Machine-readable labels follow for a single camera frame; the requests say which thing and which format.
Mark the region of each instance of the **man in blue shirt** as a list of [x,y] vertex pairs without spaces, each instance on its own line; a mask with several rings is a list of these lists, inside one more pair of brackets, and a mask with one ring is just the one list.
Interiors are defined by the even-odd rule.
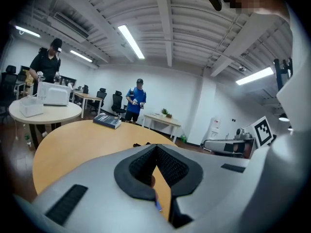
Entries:
[[125,122],[130,122],[133,119],[133,123],[136,124],[140,109],[144,108],[146,93],[142,89],[143,84],[144,82],[142,79],[137,79],[136,87],[129,89],[126,94],[128,104],[125,114]]

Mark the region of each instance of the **round table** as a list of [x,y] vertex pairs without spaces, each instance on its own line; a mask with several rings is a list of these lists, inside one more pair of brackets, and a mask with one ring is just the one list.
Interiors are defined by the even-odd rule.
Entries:
[[30,133],[33,139],[35,148],[38,148],[38,140],[35,133],[35,124],[52,124],[52,129],[56,128],[53,124],[73,119],[79,116],[82,109],[79,105],[69,102],[67,106],[44,105],[43,114],[36,116],[25,117],[19,111],[19,101],[12,102],[9,107],[9,113],[16,121],[29,124]]
[[[66,124],[48,134],[38,147],[33,164],[33,179],[37,193],[80,164],[100,156],[116,153],[147,142],[176,146],[164,136],[130,123],[111,129],[92,120]],[[158,193],[162,214],[168,219],[171,190],[159,169],[153,173],[154,189]]]

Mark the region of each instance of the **wooden table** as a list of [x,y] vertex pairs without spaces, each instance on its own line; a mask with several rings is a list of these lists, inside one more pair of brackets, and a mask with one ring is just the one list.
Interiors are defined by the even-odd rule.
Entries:
[[81,114],[79,105],[69,102],[67,106],[44,105],[43,114],[25,117],[19,111],[19,100],[11,103],[9,113],[18,122],[29,124],[34,147],[38,148],[38,140],[35,133],[35,124],[55,124],[73,119]]
[[16,100],[18,100],[18,94],[19,94],[19,87],[23,85],[23,94],[25,95],[25,87],[26,87],[26,82],[25,81],[19,81],[17,80],[15,83],[15,88],[16,88]]
[[83,118],[84,110],[85,110],[85,108],[87,106],[87,102],[86,102],[87,100],[99,101],[98,111],[97,111],[97,115],[99,115],[99,113],[101,112],[101,105],[102,105],[102,100],[103,100],[102,98],[93,97],[93,96],[90,96],[89,94],[85,94],[85,93],[79,92],[79,91],[73,91],[72,102],[74,102],[74,96],[78,96],[78,97],[83,99],[81,118]]
[[147,118],[151,120],[151,122],[149,124],[149,129],[151,127],[152,121],[157,121],[157,122],[161,122],[161,123],[164,123],[164,124],[172,126],[171,137],[174,136],[173,142],[175,143],[176,138],[177,138],[177,135],[176,135],[177,134],[177,129],[179,127],[181,127],[181,124],[180,124],[180,122],[178,120],[176,120],[174,118],[164,117],[164,116],[161,116],[161,115],[146,114],[146,115],[144,115],[144,119],[142,121],[142,125],[141,125],[142,127],[145,127],[145,122],[146,122]]
[[[35,153],[35,189],[38,194],[41,193],[50,184],[88,160],[130,149],[135,143],[145,145],[147,142],[175,146],[172,141],[154,131],[125,122],[115,130],[95,124],[92,120],[63,125],[48,134]],[[162,206],[161,213],[168,220],[171,190],[157,167],[153,175],[154,188]]]

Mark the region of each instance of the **black cap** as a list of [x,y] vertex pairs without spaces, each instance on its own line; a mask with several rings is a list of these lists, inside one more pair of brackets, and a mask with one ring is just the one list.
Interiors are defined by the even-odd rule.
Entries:
[[52,41],[51,46],[53,47],[53,49],[54,49],[55,51],[61,52],[61,51],[62,51],[62,50],[61,50],[62,44],[63,44],[62,40],[56,38],[55,40]]

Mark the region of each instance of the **brown floor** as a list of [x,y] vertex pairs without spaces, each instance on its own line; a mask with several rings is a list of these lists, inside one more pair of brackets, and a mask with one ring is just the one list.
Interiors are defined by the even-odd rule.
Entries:
[[[95,113],[91,115],[90,113],[85,112],[85,120],[93,119],[94,115]],[[77,117],[63,124],[78,120],[81,120],[81,118]],[[3,156],[8,177],[12,183],[13,193],[31,202],[37,196],[32,175],[35,149],[33,146],[29,148],[24,140],[25,130],[23,128],[23,123],[16,122],[16,126],[17,130],[15,122],[11,117],[8,117],[8,120],[5,119],[4,124],[0,124],[0,141],[2,143],[1,154]],[[50,132],[51,126],[46,125],[46,129],[47,132]],[[26,132],[30,135],[28,125],[26,125]],[[39,134],[37,134],[37,138],[38,142],[42,139]],[[179,139],[176,140],[176,145],[188,150],[208,153],[201,148],[187,145]]]

